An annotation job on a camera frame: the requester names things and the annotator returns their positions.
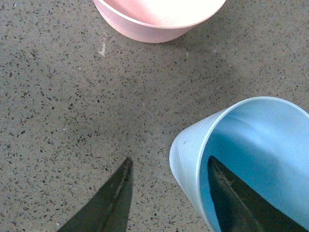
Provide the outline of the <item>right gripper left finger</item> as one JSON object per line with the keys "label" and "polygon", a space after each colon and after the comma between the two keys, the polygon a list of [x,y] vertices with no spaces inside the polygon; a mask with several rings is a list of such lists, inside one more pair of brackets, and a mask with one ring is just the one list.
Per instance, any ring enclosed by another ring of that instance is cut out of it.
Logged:
{"label": "right gripper left finger", "polygon": [[125,232],[132,201],[133,161],[127,157],[60,232]]}

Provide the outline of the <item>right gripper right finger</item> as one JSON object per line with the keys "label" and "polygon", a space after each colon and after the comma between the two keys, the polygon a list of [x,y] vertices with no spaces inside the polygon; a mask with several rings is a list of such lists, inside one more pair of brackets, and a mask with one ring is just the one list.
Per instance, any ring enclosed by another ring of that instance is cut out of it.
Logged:
{"label": "right gripper right finger", "polygon": [[221,231],[307,231],[266,201],[214,156],[208,160],[208,179]]}

